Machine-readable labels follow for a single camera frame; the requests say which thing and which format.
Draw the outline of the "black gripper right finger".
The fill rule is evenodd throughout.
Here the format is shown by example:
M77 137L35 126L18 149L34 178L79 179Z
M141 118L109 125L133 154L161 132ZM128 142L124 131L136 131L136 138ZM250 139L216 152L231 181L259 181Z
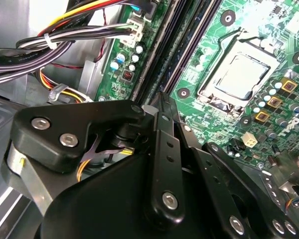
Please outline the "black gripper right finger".
M201 145L192 129L179 119L176 102L170 105L181 154L202 187L203 214L214 239L299 239L299 229L261 188L214 143Z

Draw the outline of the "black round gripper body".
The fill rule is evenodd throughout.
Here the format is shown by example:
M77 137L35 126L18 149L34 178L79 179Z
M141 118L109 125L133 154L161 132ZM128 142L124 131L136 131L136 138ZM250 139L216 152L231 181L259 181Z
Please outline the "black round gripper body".
M181 154L175 127L147 129L144 153L63 191L40 239L213 239L202 187Z

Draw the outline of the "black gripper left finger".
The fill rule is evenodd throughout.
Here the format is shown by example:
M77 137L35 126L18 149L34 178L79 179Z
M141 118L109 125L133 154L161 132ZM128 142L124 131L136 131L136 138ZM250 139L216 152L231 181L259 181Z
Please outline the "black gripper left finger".
M5 161L15 189L27 191L44 218L66 189L149 145L147 129L175 127L159 93L151 114L130 100L22 109L12 122Z

